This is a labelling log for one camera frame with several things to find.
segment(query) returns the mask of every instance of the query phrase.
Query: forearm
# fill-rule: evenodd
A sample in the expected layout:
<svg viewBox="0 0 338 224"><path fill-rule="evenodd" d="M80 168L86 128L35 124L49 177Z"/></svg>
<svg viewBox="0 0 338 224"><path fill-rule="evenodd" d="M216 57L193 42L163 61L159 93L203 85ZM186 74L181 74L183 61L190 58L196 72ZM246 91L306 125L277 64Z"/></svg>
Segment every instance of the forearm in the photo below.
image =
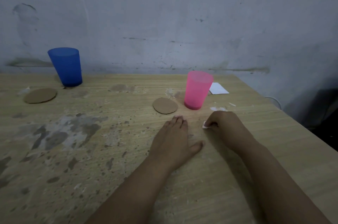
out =
<svg viewBox="0 0 338 224"><path fill-rule="evenodd" d="M258 190L269 223L330 223L267 148L238 153Z"/></svg>
<svg viewBox="0 0 338 224"><path fill-rule="evenodd" d="M163 165L146 158L86 223L146 223L169 174Z"/></svg>

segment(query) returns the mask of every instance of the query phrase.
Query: pink cup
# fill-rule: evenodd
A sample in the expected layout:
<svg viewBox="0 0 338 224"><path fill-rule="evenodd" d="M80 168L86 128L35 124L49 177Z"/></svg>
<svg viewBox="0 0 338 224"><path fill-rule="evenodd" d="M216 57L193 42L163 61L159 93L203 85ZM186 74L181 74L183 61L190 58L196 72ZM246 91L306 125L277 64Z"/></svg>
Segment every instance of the pink cup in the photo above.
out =
<svg viewBox="0 0 338 224"><path fill-rule="evenodd" d="M198 110L208 95L214 78L203 71L190 71L188 73L184 105L191 110Z"/></svg>

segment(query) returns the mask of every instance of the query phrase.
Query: cardboard coaster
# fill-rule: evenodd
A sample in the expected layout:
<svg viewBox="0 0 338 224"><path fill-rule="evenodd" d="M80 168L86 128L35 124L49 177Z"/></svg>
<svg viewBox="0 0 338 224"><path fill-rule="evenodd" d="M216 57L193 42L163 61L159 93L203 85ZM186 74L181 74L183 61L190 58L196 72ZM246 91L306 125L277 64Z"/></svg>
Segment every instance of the cardboard coaster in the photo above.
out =
<svg viewBox="0 0 338 224"><path fill-rule="evenodd" d="M50 101L55 98L57 95L57 90L52 88L43 88L38 90L33 90L32 92L28 93L24 98L23 101L28 104L37 104L43 103L46 101Z"/></svg>
<svg viewBox="0 0 338 224"><path fill-rule="evenodd" d="M153 102L152 106L154 107L156 111L158 111L161 114L165 114L165 115L171 114L179 108L178 105L174 101L167 99L167 98L156 99Z"/></svg>

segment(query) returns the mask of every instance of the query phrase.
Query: blue cup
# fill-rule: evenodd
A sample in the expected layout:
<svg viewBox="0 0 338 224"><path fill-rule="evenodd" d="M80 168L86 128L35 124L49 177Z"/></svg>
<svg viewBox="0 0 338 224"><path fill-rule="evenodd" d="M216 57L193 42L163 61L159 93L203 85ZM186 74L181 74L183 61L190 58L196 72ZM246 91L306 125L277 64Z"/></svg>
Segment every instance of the blue cup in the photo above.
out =
<svg viewBox="0 0 338 224"><path fill-rule="evenodd" d="M79 50L54 48L48 51L48 55L65 87L82 84Z"/></svg>

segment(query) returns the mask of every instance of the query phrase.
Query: white cable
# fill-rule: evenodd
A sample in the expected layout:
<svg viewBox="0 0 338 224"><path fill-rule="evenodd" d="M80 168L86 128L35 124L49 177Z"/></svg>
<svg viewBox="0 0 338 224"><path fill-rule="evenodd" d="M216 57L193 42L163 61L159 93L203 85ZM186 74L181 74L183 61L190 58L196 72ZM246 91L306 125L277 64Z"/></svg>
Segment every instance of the white cable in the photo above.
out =
<svg viewBox="0 0 338 224"><path fill-rule="evenodd" d="M269 98L269 99L275 100L278 103L278 105L279 105L279 109L281 110L281 103L278 101L278 99L276 99L274 97L270 97L270 96L265 96L264 98Z"/></svg>

